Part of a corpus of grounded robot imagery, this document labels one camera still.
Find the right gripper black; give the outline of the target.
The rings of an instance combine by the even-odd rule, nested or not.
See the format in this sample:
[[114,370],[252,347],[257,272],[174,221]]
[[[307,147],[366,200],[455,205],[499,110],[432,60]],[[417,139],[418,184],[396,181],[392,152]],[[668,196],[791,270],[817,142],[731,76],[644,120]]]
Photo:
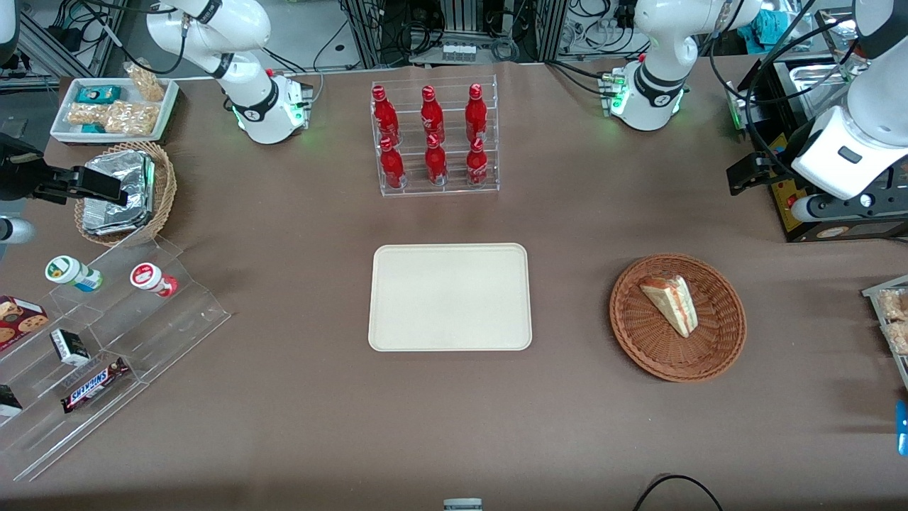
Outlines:
[[39,199],[66,203],[68,199],[95,199],[126,207],[122,181],[81,166],[43,165],[43,152],[29,143],[1,133],[1,200]]

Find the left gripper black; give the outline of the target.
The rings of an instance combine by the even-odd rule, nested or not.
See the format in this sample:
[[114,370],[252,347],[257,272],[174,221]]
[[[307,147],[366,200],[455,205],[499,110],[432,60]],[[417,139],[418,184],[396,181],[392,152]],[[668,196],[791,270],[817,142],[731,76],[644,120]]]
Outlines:
[[733,197],[754,187],[769,187],[795,178],[790,165],[762,154],[749,154],[726,169],[729,193]]

